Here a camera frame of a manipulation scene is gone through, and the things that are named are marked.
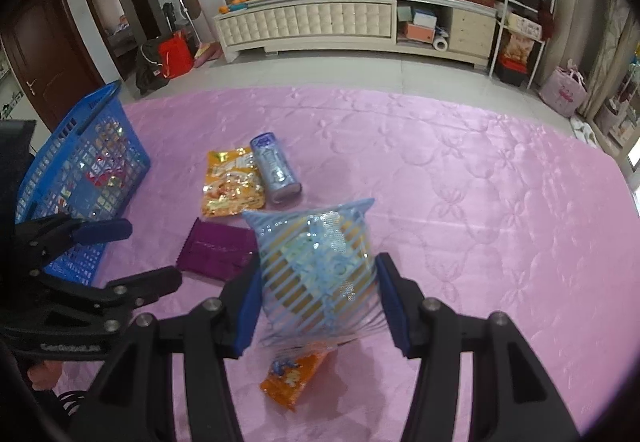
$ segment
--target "yellow food packet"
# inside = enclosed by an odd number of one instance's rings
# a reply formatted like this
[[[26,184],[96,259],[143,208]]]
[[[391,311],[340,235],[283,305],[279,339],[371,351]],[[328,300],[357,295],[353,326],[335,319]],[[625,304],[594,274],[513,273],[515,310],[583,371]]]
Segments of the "yellow food packet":
[[[277,359],[271,363],[269,375],[260,389],[278,404],[296,411],[296,402],[306,384],[316,374],[329,352],[311,354],[298,359]]]
[[[248,146],[207,154],[202,216],[236,215],[264,206],[264,184]]]

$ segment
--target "wooden door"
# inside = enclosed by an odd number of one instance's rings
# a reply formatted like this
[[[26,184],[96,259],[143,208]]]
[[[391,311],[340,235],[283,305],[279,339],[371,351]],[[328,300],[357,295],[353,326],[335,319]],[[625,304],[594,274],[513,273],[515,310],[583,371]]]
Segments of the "wooden door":
[[[18,81],[49,130],[104,85],[66,0],[21,0],[1,32]]]

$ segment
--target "door handle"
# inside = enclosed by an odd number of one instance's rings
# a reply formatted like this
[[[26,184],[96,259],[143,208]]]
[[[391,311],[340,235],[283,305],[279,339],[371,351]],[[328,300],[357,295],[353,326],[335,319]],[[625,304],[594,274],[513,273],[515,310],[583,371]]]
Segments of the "door handle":
[[[33,84],[37,81],[37,79],[34,79],[31,83],[27,82],[27,86],[29,87],[29,90],[31,91],[31,95],[36,95],[36,93],[33,91]]]

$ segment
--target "pink mattress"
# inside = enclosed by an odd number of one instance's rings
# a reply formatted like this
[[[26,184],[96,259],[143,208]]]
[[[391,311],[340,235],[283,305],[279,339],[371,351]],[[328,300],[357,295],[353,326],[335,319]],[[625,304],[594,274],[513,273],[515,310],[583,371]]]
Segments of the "pink mattress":
[[[375,197],[367,213],[374,249],[460,313],[510,314],[580,430],[625,377],[640,339],[640,221],[603,153],[477,108],[319,86],[193,93],[126,111],[152,168],[125,214],[133,235],[108,248],[97,286],[175,263],[199,213],[206,152],[271,130],[303,182],[299,208]],[[147,310],[179,315],[219,291],[185,277]],[[258,337],[226,364],[245,440],[400,440],[418,361],[402,359],[388,332],[334,352],[296,413],[258,389],[270,363]],[[465,357],[457,441],[468,433],[469,367]],[[58,391],[87,387],[96,368],[67,363]],[[174,381],[183,441],[180,364]]]

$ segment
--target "paper roll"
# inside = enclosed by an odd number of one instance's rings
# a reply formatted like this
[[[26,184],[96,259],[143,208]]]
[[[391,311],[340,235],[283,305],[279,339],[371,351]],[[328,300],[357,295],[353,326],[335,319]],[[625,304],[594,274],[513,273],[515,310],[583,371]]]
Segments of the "paper roll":
[[[433,40],[433,48],[439,52],[446,52],[447,48],[449,48],[449,44],[445,38],[437,36],[435,40]]]

